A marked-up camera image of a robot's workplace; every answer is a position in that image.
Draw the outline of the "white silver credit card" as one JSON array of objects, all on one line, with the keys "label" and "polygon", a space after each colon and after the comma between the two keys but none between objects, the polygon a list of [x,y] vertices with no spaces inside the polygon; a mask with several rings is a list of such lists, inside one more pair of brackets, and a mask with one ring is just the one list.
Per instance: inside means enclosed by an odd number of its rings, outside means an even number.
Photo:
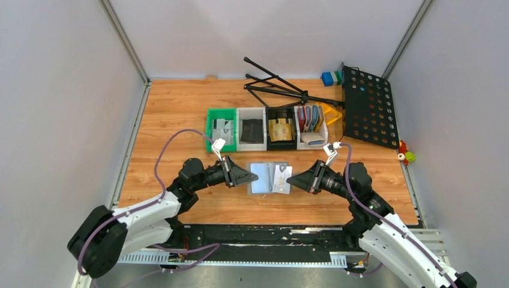
[{"label": "white silver credit card", "polygon": [[289,194],[291,192],[291,184],[287,180],[292,176],[292,166],[287,164],[275,164],[273,174],[273,193]]}]

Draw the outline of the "grey card holder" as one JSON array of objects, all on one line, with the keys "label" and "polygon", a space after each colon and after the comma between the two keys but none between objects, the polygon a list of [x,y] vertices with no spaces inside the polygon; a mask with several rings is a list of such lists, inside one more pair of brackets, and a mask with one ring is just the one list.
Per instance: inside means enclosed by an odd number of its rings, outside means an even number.
[{"label": "grey card holder", "polygon": [[273,187],[273,174],[275,164],[287,164],[286,162],[262,162],[250,163],[248,170],[251,173],[258,175],[258,180],[250,183],[248,192],[251,194],[274,194]]}]

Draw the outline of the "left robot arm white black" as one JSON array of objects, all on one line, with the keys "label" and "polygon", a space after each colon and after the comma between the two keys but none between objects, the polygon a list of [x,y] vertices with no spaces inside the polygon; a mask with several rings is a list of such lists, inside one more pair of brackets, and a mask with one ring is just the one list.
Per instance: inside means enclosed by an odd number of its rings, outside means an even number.
[{"label": "left robot arm white black", "polygon": [[184,232],[178,227],[178,216],[198,201],[197,191],[218,184],[232,188],[256,180],[257,174],[237,165],[228,155],[209,167],[198,158],[189,158],[159,195],[126,208],[95,207],[67,249],[77,260],[79,274],[99,278],[126,254],[155,244],[179,247]]}]

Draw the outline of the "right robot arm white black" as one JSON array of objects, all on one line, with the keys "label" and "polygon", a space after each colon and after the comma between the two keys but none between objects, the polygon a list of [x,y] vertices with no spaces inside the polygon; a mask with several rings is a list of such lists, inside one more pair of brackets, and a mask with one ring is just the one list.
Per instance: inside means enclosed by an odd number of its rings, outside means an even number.
[{"label": "right robot arm white black", "polygon": [[457,272],[433,254],[372,188],[362,162],[350,163],[343,173],[318,160],[287,183],[312,194],[322,190],[346,199],[352,219],[344,225],[343,242],[350,250],[375,256],[408,287],[476,287],[468,272]]}]

